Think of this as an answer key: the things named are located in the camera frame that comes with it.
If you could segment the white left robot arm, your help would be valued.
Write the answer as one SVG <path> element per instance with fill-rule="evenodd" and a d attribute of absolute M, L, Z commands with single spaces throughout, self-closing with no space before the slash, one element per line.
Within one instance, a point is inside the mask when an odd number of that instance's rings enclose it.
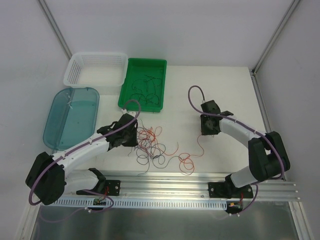
<path fill-rule="evenodd" d="M 109 190 L 104 175 L 92 167 L 87 170 L 77 168 L 92 158 L 105 154 L 114 148 L 135 147 L 138 120 L 129 113 L 118 121 L 99 128 L 95 134 L 83 142 L 61 152 L 40 153 L 26 177 L 30 188 L 28 202 L 32 206 L 50 205 L 63 194 L 103 195 Z"/>

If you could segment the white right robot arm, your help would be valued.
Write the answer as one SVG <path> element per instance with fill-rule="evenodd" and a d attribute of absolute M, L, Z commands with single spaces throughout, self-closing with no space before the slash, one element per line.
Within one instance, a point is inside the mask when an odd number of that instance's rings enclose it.
<path fill-rule="evenodd" d="M 212 198 L 252 198 L 251 184 L 281 178 L 291 168 L 284 143 L 276 131 L 261 133 L 236 120 L 230 111 L 221 111 L 214 100 L 201 104 L 201 134 L 224 133 L 248 150 L 248 166 L 227 175 L 223 182 L 208 183 Z"/>

